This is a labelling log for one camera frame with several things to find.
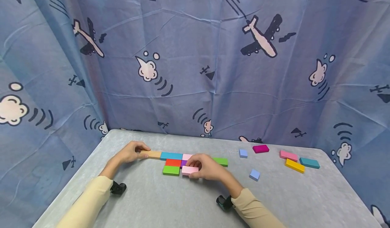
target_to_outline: green block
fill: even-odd
[[[178,177],[180,174],[180,167],[179,166],[164,166],[164,169],[162,170],[162,174],[174,175],[174,176]]]
[[[225,158],[213,158],[215,160],[215,162],[217,162],[218,164],[220,164],[221,166],[223,167],[227,167],[228,165],[228,159],[225,159]]]

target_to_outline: table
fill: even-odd
[[[144,141],[152,150],[208,153],[228,158],[228,170],[289,228],[381,228],[328,156],[320,149],[267,144],[268,153],[255,154],[256,143],[111,130],[64,187],[34,227],[54,227],[108,159],[129,141]],[[248,158],[239,157],[239,149]],[[304,174],[284,166],[279,151],[317,159],[320,169]],[[246,227],[237,213],[216,204],[224,187],[207,180],[162,175],[165,161],[145,159],[123,166],[115,177],[127,190],[111,195],[94,227]],[[249,178],[252,168],[261,173]]]

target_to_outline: left hand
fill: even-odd
[[[143,142],[131,141],[122,148],[113,158],[118,159],[121,163],[133,162],[136,159],[146,159],[147,154],[140,154],[141,150],[150,151],[150,148]]]

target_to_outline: rectangular block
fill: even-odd
[[[286,159],[286,163],[285,163],[285,166],[293,169],[293,170],[296,170],[298,172],[305,172],[305,167],[297,162],[294,162],[292,161],[291,159]]]
[[[315,159],[306,159],[306,158],[300,158],[299,161],[303,166],[319,169],[319,163]]]
[[[260,172],[256,171],[255,169],[252,169],[251,174],[249,175],[249,178],[258,181],[260,178]]]
[[[149,159],[160,159],[161,152],[160,151],[145,151],[141,150],[141,153],[146,153],[149,155]]]
[[[167,160],[167,159],[182,159],[183,154],[182,153],[167,153],[167,152],[162,152],[160,159],[161,160]]]
[[[266,153],[266,152],[269,152],[269,148],[267,145],[258,145],[258,146],[253,146],[253,151],[255,151],[255,153]]]
[[[183,166],[183,168],[181,169],[181,174],[190,175],[191,173],[198,172],[198,171],[199,171],[198,167]]]
[[[220,164],[221,166],[223,167],[227,167],[228,165],[228,159],[225,159],[225,158],[213,158],[215,160],[215,162],[217,162],[218,164]]]
[[[189,160],[191,158],[192,154],[183,154],[183,157],[181,160]]]
[[[180,174],[180,167],[179,166],[164,166],[164,169],[162,170],[162,174],[174,175],[174,176],[178,177]]]
[[[240,158],[248,158],[248,152],[245,149],[240,149]]]
[[[291,159],[292,161],[298,162],[298,155],[293,153],[288,153],[283,150],[280,150],[279,157],[281,157],[282,159]]]
[[[167,161],[165,161],[165,165],[166,166],[178,166],[178,167],[180,167],[181,166],[181,160],[180,159],[167,159]]]
[[[183,167],[183,166],[185,166],[187,164],[187,160],[182,160],[181,161],[181,164],[180,164],[180,167]]]

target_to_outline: sleeve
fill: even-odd
[[[110,197],[113,180],[104,176],[92,179],[70,210],[62,217],[57,228],[89,228]]]
[[[244,188],[232,203],[239,216],[251,228],[286,228],[248,188]]]

